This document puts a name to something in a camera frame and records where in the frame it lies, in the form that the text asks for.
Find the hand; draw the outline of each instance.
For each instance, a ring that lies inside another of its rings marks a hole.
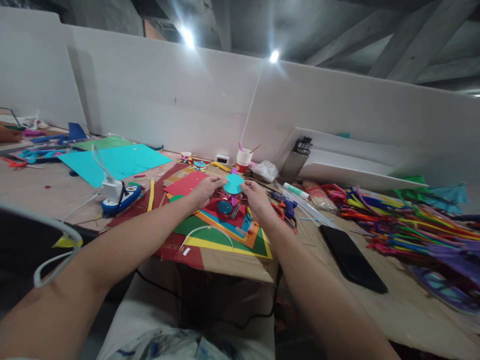
[[[268,219],[278,219],[278,215],[270,204],[269,197],[262,187],[255,181],[245,180],[240,185],[243,193],[248,197],[248,206],[255,221],[260,225]]]
[[[187,198],[193,201],[195,211],[203,209],[210,202],[210,197],[215,190],[225,186],[229,181],[222,176],[210,176],[204,178],[200,183],[188,194]]]
[[[0,143],[18,143],[22,140],[22,132],[18,130],[10,130],[0,125]]]

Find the black phone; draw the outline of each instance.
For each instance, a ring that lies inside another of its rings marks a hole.
[[[319,229],[347,280],[380,294],[388,293],[382,279],[346,232],[325,225]]]

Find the paper cup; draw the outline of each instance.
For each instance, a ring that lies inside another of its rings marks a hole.
[[[250,149],[244,148],[243,151],[238,150],[236,155],[236,171],[239,174],[244,174],[249,167],[250,161],[252,160],[252,153],[249,153]]]

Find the black wire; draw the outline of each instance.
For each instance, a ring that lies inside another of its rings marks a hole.
[[[174,297],[176,297],[177,299],[179,299],[183,303],[187,304],[189,307],[196,308],[198,310],[203,310],[203,309],[199,309],[198,306],[196,306],[192,303],[188,303],[188,301],[186,299],[184,299],[182,296],[178,295],[176,292],[174,292],[174,291],[172,291],[172,290],[170,290],[166,287],[163,287],[161,285],[158,285],[156,282],[153,282],[152,280],[146,278],[138,269],[136,269],[135,272],[138,274],[138,276],[140,276],[144,281],[146,281],[150,285],[153,285],[153,286],[159,288],[160,290],[163,290],[163,291],[173,295]],[[241,325],[241,324],[237,324],[233,321],[223,319],[221,317],[217,317],[217,316],[213,316],[213,315],[204,313],[203,311],[199,311],[198,313],[203,315],[206,318],[210,318],[214,321],[218,321],[218,322],[221,322],[221,323],[229,324],[229,325],[231,325],[235,328],[238,328],[240,330],[245,329],[248,326],[248,324],[250,323],[250,321],[255,319],[255,318],[269,318],[274,314],[274,311],[275,311],[275,304],[277,302],[277,295],[278,295],[278,291],[279,291],[279,283],[280,283],[280,278],[282,277],[282,274],[283,274],[282,267],[280,266],[280,264],[278,264],[278,270],[276,272],[276,279],[275,279],[275,289],[273,291],[273,304],[272,304],[271,310],[268,314],[254,314],[247,319],[245,324]]]
[[[117,215],[119,214],[119,209],[120,209],[120,203],[122,202],[122,199],[124,198],[124,193],[126,192],[125,190],[125,183],[122,181],[121,182],[121,194],[120,194],[120,199],[118,200],[118,204],[116,205],[115,209],[115,214],[113,215],[113,218],[115,219]]]

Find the ceiling light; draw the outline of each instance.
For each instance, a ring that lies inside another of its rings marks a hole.
[[[192,35],[192,32],[186,27],[182,26],[180,28],[180,34],[183,37],[183,40],[185,40],[187,48],[195,49],[194,36]]]
[[[280,53],[278,50],[273,51],[270,55],[270,62],[276,63],[277,60],[279,59],[279,56],[280,56]]]

